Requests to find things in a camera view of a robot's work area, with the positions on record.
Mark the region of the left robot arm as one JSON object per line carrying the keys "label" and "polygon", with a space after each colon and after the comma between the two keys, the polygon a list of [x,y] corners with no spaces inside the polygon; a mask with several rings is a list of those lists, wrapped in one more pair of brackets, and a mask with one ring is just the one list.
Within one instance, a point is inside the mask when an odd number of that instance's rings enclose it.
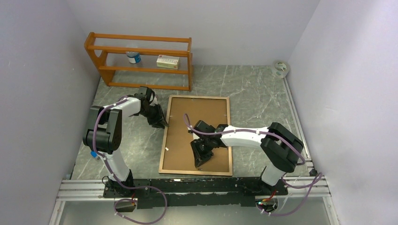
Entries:
{"label": "left robot arm", "polygon": [[111,184],[123,197],[134,191],[134,178],[126,165],[119,147],[122,142],[123,120],[142,115],[153,128],[168,126],[155,92],[141,86],[133,95],[121,97],[107,106],[92,106],[83,135],[83,144],[88,146],[104,163]]}

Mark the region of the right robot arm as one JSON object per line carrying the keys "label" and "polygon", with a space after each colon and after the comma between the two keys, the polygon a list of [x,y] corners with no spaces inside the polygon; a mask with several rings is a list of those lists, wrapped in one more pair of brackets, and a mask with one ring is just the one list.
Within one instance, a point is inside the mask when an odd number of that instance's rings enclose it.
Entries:
{"label": "right robot arm", "polygon": [[265,195],[275,190],[283,175],[293,172],[296,165],[304,163],[301,155],[303,142],[277,122],[268,127],[242,128],[226,124],[213,127],[199,120],[195,126],[187,125],[187,128],[193,135],[190,145],[195,167],[208,162],[216,148],[239,146],[262,150],[270,160],[258,182],[259,191]]}

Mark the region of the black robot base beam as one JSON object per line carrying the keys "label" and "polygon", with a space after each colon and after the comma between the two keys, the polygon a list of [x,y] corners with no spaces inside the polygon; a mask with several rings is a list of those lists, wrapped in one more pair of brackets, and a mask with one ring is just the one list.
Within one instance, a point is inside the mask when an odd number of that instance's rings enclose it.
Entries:
{"label": "black robot base beam", "polygon": [[106,176],[101,181],[105,186],[104,198],[133,198],[138,209],[197,205],[250,207],[262,198],[288,194],[282,181],[271,187],[257,177],[134,179],[134,190],[111,184]]}

